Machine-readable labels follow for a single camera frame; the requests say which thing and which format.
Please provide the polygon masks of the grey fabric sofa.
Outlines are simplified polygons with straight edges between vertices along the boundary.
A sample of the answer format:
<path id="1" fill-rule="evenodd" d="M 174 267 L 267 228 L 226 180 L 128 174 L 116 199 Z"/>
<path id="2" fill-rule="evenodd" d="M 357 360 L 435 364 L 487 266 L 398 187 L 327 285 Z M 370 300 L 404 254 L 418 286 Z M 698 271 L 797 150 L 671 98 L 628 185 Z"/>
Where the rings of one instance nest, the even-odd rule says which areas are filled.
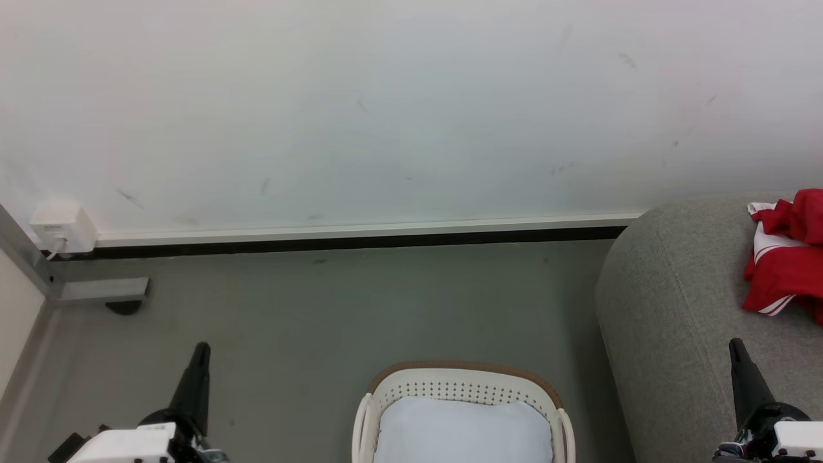
<path id="1" fill-rule="evenodd" d="M 743 310 L 752 202 L 793 192 L 692 197 L 651 209 L 613 243 L 596 315 L 636 463 L 710 463 L 737 433 L 731 339 L 778 401 L 823 420 L 823 327 L 791 305 Z"/>

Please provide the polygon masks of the white laundry basket brown rim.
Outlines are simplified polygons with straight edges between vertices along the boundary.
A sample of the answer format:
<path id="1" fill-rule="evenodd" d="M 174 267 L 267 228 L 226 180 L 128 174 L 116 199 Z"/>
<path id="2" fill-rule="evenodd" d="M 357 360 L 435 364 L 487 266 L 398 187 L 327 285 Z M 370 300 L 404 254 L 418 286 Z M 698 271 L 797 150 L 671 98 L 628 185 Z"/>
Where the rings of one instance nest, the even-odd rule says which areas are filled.
<path id="1" fill-rule="evenodd" d="M 552 385 L 517 367 L 476 361 L 402 361 L 374 376 L 355 415 L 352 463 L 373 463 L 379 420 L 389 406 L 406 396 L 486 406 L 524 402 L 552 430 L 552 463 L 578 463 L 574 427 Z"/>

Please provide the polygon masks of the white and black baseboard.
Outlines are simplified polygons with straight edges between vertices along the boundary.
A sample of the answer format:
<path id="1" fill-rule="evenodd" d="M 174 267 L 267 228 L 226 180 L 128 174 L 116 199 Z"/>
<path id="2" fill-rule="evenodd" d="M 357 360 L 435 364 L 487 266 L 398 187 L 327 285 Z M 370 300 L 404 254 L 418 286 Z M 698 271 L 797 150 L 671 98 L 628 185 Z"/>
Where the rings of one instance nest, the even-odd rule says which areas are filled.
<path id="1" fill-rule="evenodd" d="M 632 212 L 308 228 L 109 233 L 100 235 L 92 250 L 66 251 L 59 256 L 59 261 L 603 240 L 615 239 L 639 217 L 639 212 Z"/>

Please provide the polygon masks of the white wall socket box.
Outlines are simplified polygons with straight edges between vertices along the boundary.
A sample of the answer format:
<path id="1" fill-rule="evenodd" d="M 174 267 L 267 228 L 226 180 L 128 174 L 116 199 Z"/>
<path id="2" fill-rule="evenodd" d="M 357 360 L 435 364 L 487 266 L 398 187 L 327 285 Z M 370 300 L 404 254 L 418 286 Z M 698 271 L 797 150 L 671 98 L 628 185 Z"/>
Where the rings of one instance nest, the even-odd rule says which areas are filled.
<path id="1" fill-rule="evenodd" d="M 85 209 L 73 201 L 41 203 L 33 211 L 28 225 L 41 249 L 50 253 L 87 253 L 95 249 L 99 238 Z"/>

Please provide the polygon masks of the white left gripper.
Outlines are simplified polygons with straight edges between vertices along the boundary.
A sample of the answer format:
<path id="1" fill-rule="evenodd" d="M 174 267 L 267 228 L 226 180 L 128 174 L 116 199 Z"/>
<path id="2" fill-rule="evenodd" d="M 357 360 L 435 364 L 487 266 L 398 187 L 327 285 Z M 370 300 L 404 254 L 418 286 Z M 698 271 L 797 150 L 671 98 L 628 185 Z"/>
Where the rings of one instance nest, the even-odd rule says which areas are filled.
<path id="1" fill-rule="evenodd" d="M 133 429 L 102 425 L 94 436 L 72 433 L 48 463 L 230 463 L 226 452 L 206 440 L 210 357 L 209 344 L 199 342 L 168 408 Z"/>

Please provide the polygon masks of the grey metal frame leg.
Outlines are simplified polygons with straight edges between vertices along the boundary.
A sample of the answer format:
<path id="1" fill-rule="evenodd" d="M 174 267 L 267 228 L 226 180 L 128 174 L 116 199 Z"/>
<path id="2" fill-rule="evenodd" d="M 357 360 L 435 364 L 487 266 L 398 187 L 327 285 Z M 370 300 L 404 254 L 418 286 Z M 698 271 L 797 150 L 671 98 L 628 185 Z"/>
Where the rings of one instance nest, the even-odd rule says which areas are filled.
<path id="1" fill-rule="evenodd" d="M 52 307 L 104 305 L 112 313 L 137 313 L 152 290 L 152 279 L 119 278 L 66 282 L 0 203 L 0 250 Z"/>

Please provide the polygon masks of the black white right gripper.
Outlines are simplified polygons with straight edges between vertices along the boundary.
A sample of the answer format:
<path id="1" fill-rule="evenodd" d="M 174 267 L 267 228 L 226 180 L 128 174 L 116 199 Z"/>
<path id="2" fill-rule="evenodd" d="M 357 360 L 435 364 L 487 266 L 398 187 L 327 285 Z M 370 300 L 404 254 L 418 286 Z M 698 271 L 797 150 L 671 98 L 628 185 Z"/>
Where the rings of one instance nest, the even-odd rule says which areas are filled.
<path id="1" fill-rule="evenodd" d="M 823 463 L 823 421 L 774 403 L 742 339 L 728 344 L 738 433 L 717 446 L 712 463 Z"/>

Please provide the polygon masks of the red and white jersey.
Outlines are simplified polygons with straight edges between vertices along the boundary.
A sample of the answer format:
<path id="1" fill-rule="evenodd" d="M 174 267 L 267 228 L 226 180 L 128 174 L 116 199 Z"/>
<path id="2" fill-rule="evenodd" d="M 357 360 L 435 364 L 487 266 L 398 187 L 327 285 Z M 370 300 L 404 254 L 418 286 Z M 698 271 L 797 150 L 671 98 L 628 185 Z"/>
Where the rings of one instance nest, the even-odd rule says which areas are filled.
<path id="1" fill-rule="evenodd" d="M 776 316 L 797 305 L 823 327 L 823 188 L 799 190 L 791 201 L 749 203 L 747 211 L 755 233 L 743 309 Z"/>

